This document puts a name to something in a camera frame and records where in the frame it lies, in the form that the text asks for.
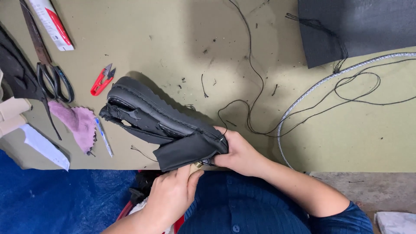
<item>blue shirt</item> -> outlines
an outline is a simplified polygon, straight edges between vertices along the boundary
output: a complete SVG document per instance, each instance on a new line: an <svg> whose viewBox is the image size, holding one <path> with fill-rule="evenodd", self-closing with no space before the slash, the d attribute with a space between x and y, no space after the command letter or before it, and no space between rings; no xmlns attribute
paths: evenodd
<svg viewBox="0 0 416 234"><path fill-rule="evenodd" d="M178 234L370 234L372 224L354 203L317 218L266 181L236 172L206 171Z"/></svg>

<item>pink cloth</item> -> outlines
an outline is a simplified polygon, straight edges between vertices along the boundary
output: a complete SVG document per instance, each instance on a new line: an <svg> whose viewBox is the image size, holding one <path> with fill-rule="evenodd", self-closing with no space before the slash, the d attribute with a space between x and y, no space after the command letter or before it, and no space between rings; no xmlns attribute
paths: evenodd
<svg viewBox="0 0 416 234"><path fill-rule="evenodd" d="M86 154L94 145L95 115L85 107L65 107L56 101L48 102L51 113L58 117L74 135L75 141Z"/></svg>

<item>hand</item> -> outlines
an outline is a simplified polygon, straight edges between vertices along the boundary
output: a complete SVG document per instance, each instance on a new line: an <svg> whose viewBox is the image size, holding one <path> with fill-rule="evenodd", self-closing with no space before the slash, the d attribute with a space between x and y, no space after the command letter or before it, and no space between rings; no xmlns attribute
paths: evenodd
<svg viewBox="0 0 416 234"><path fill-rule="evenodd" d="M238 132L214 126L228 141L228 154L214 157L214 163L220 167L227 167L245 176L260 177L262 165L269 159L261 155Z"/></svg>
<svg viewBox="0 0 416 234"><path fill-rule="evenodd" d="M157 177L150 191L143 213L154 225L160 227L160 233L175 223L189 208L195 196L196 185L203 170L189 176L191 166L186 165Z"/></svg>

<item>person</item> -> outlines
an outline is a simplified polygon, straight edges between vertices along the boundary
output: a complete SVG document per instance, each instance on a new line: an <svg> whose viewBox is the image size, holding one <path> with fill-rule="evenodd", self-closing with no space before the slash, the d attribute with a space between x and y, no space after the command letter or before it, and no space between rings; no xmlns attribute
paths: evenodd
<svg viewBox="0 0 416 234"><path fill-rule="evenodd" d="M238 132L215 127L229 153L214 163L232 171L196 171L190 165L155 179L146 206L104 234L161 234L183 214L180 234L369 234L365 213L316 178L273 162Z"/></svg>

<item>blue tarp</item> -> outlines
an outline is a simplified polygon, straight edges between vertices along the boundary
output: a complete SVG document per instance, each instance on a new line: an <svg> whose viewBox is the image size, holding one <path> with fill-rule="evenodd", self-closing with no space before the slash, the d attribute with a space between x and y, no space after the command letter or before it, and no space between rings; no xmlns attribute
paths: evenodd
<svg viewBox="0 0 416 234"><path fill-rule="evenodd" d="M0 233L99 233L129 201L136 173L22 170L0 150Z"/></svg>

